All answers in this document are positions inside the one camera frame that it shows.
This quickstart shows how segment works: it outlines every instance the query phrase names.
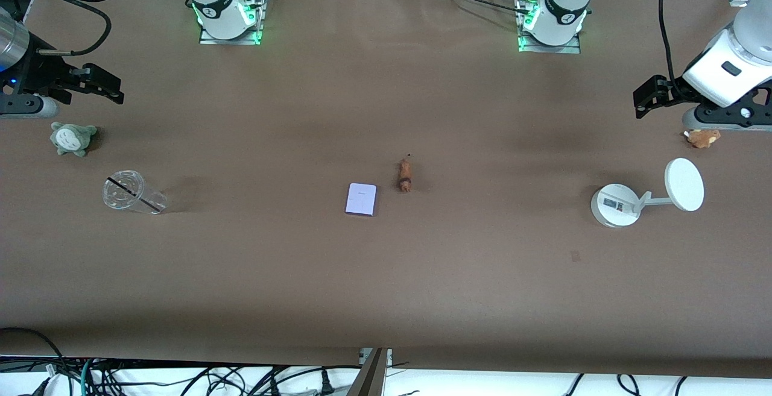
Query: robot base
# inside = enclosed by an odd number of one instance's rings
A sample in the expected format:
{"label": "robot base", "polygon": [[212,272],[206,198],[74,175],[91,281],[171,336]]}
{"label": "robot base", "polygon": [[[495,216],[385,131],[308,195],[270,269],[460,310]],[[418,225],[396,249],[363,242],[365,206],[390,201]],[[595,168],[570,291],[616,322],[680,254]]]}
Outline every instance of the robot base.
{"label": "robot base", "polygon": [[[515,0],[515,8],[523,8],[533,11],[538,0]],[[529,14],[517,14],[517,47],[519,52],[551,52],[554,54],[579,54],[579,34],[574,34],[568,43],[560,46],[544,45],[537,41],[532,34],[523,29]]]}
{"label": "robot base", "polygon": [[216,39],[212,37],[203,26],[201,34],[198,37],[198,43],[201,45],[260,45],[262,42],[262,28],[265,25],[265,10],[268,8],[268,0],[253,0],[251,5],[256,8],[245,11],[251,19],[254,18],[255,24],[246,29],[240,36],[233,39]]}
{"label": "robot base", "polygon": [[610,184],[602,187],[592,196],[590,208],[601,225],[623,228],[635,223],[641,217],[641,213],[634,210],[638,201],[638,195],[629,187]]}

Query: green plush toy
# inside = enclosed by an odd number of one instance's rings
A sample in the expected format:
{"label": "green plush toy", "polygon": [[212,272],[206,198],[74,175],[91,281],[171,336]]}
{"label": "green plush toy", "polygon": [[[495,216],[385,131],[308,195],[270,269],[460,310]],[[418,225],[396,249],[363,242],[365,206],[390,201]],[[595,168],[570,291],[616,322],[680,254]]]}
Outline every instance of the green plush toy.
{"label": "green plush toy", "polygon": [[86,147],[91,143],[91,136],[97,133],[97,127],[79,127],[72,124],[61,124],[53,122],[51,124],[53,134],[51,142],[56,146],[56,152],[60,155],[67,152],[73,152],[79,157],[86,156]]}

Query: silver cylinder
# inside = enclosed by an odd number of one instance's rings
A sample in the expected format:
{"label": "silver cylinder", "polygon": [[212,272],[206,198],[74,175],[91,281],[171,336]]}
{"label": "silver cylinder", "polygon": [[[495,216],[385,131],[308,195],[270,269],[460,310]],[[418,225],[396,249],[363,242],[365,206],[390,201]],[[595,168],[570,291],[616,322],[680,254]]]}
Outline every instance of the silver cylinder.
{"label": "silver cylinder", "polygon": [[22,59],[30,45],[30,32],[0,8],[0,72]]}

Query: plush toy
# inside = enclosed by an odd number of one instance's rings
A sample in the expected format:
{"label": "plush toy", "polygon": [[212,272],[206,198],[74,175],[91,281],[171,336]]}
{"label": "plush toy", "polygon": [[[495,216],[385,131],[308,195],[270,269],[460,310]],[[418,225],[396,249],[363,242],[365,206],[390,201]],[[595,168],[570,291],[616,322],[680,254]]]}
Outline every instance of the plush toy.
{"label": "plush toy", "polygon": [[705,149],[710,147],[716,140],[721,138],[721,133],[718,130],[693,130],[692,132],[684,131],[683,135],[686,136],[686,140],[697,147],[697,149]]}
{"label": "plush toy", "polygon": [[79,157],[86,156],[86,147],[91,143],[91,137],[97,133],[97,127],[79,127],[72,124],[61,124],[53,122],[51,124],[53,133],[51,142],[56,146],[56,152],[60,155],[67,152],[73,152]]}

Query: table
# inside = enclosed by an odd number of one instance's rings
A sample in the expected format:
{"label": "table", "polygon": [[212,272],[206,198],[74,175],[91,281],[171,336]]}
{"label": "table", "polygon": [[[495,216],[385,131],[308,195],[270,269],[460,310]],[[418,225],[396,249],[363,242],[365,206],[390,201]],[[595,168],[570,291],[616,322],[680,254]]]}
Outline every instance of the table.
{"label": "table", "polygon": [[[183,1],[99,4],[113,33],[69,61],[118,75],[126,103],[63,107],[100,128],[87,157],[57,156],[50,121],[0,122],[0,324],[72,356],[332,364],[383,345],[414,368],[772,375],[770,137],[698,151],[686,107],[634,118],[665,71],[656,0],[593,0],[581,55],[518,53],[510,14],[456,0],[272,0],[262,45],[202,46]],[[666,3],[678,69],[735,11]],[[28,18],[59,48],[101,24],[55,0]],[[596,223],[599,187],[663,195],[676,157],[703,174],[700,211]],[[168,214],[104,205],[127,168]],[[350,182],[377,185],[374,218],[344,214]]]}

